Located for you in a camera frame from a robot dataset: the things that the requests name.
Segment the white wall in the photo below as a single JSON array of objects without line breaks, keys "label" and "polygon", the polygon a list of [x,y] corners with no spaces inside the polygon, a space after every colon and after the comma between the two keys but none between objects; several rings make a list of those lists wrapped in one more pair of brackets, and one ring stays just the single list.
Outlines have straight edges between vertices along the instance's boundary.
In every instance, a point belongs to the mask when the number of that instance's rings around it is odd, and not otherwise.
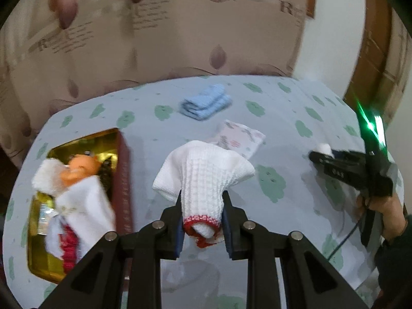
[{"label": "white wall", "polygon": [[402,173],[405,205],[412,212],[412,67],[402,101],[386,134],[389,152]]},{"label": "white wall", "polygon": [[365,0],[316,0],[315,19],[306,19],[294,77],[321,81],[343,96],[358,59]]}]

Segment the red cloth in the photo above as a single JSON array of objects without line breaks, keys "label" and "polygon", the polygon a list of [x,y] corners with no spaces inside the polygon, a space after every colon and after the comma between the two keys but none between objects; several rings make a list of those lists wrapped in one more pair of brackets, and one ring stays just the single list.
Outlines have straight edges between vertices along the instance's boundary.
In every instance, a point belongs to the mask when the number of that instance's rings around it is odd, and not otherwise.
[{"label": "red cloth", "polygon": [[77,247],[79,238],[69,225],[63,227],[63,234],[60,235],[60,247],[63,250],[63,270],[67,274],[77,262]]}]

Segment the human hand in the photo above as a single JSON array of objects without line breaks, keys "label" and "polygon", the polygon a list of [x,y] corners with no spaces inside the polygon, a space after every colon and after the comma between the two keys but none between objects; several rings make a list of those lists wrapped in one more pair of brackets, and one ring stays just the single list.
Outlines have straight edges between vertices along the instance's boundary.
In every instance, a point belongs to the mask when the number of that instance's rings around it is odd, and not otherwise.
[{"label": "human hand", "polygon": [[364,198],[362,195],[359,195],[356,199],[359,215],[364,213],[366,205],[368,205],[370,210],[382,214],[384,222],[382,236],[388,242],[391,242],[395,237],[398,237],[403,233],[406,227],[406,220],[403,216],[403,207],[396,193],[393,196],[375,196],[372,199]]}]

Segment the black cable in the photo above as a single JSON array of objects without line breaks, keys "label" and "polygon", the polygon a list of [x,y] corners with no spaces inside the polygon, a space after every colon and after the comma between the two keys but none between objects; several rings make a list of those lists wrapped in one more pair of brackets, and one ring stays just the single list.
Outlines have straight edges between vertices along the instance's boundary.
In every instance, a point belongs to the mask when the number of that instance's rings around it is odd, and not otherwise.
[{"label": "black cable", "polygon": [[356,228],[359,226],[360,222],[362,221],[363,217],[364,217],[365,214],[366,214],[366,211],[367,211],[368,208],[369,208],[370,200],[371,200],[371,199],[369,199],[369,202],[368,202],[367,206],[365,206],[365,207],[366,207],[365,211],[363,212],[362,216],[359,218],[358,222],[356,222],[356,224],[355,224],[355,226],[353,227],[353,229],[352,229],[352,230],[347,234],[347,236],[339,243],[339,245],[338,245],[337,247],[335,247],[335,249],[332,251],[332,253],[329,254],[328,261],[330,261],[330,260],[332,259],[332,257],[336,254],[337,251],[339,251],[339,249],[342,247],[342,245],[345,244],[346,241],[350,238],[350,236],[354,234]]}]

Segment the orange toy figure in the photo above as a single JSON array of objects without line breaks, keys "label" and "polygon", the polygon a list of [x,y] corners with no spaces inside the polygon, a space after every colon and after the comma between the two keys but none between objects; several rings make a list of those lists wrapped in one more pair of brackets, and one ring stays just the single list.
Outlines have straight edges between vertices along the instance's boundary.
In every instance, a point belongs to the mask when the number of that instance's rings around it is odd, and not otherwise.
[{"label": "orange toy figure", "polygon": [[66,187],[83,180],[89,176],[96,175],[101,162],[97,157],[77,154],[69,161],[68,168],[60,174],[61,181]]}]

